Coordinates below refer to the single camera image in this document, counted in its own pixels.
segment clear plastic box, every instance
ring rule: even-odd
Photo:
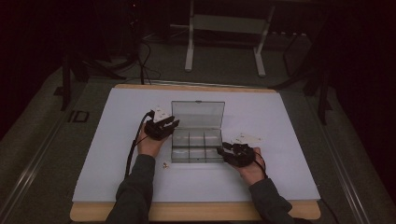
[[[223,162],[221,123],[224,102],[173,101],[172,115],[179,119],[172,135],[173,163]]]

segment dark background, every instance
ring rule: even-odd
[[[112,53],[123,53],[117,51],[120,46],[117,38],[128,26],[130,12],[122,11],[128,3],[109,2],[102,0],[94,5],[88,0],[3,1],[0,7],[0,137],[19,117],[48,75],[61,66],[65,41],[76,41],[69,43],[73,42],[93,58],[105,59]],[[167,24],[187,24],[188,2],[151,0],[139,6],[142,6],[148,26],[166,37]],[[246,16],[247,10],[255,6],[248,15],[261,17],[257,6],[265,7],[262,1],[249,1],[235,11],[233,3],[222,2],[203,1],[198,9],[211,8],[216,14],[222,8],[221,13]],[[394,202],[395,10],[392,1],[368,0],[357,1],[348,10],[335,10],[320,52],[326,60],[332,61],[331,85]],[[271,29],[279,32],[295,29],[290,13],[290,8],[277,9]],[[132,48],[132,42],[129,44],[128,48]]]

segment hand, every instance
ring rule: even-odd
[[[261,155],[261,151],[259,147],[253,148],[254,152]],[[256,161],[264,167],[264,160],[262,159],[261,156],[256,154]],[[256,163],[253,162],[248,166],[245,167],[237,167],[233,166],[235,170],[239,172],[239,174],[242,176],[242,178],[245,180],[245,182],[250,186],[255,184],[256,182],[263,180],[265,178],[264,173],[262,172],[262,169],[260,166]]]
[[[161,141],[154,140],[146,135],[144,131],[145,126],[146,123],[142,125],[142,131],[137,137],[137,151],[139,154],[145,154],[156,158],[158,153],[160,152],[160,148],[163,145],[163,142],[166,141],[167,137],[162,139]]]

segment white paper sheet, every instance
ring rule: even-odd
[[[75,189],[73,202],[115,202],[126,158],[143,116],[171,101],[225,102],[223,141],[240,133],[262,138],[267,174],[287,200],[318,200],[318,190],[278,93],[113,89]],[[169,166],[163,169],[163,163]],[[156,160],[154,202],[245,202],[248,186],[227,163],[171,162],[170,138]]]

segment person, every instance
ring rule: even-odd
[[[155,158],[165,140],[166,138],[161,141],[153,140],[145,132],[139,134],[136,161],[130,175],[120,183],[116,194],[116,203],[109,213],[106,223],[149,223]],[[260,156],[261,150],[258,147],[255,147],[254,150],[258,154],[256,161],[260,165],[264,165]],[[278,194],[271,178],[266,178],[262,169],[255,162],[246,167],[234,167],[234,169],[247,183],[253,204],[265,223],[310,223],[289,215],[291,204]]]

